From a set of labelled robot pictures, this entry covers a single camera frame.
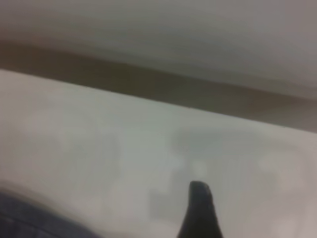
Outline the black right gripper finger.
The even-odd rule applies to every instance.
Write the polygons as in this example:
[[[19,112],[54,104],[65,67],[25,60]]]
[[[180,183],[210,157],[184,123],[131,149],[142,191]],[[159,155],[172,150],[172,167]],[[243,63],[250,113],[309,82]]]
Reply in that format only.
[[[188,207],[179,238],[223,238],[210,187],[202,181],[189,184]]]

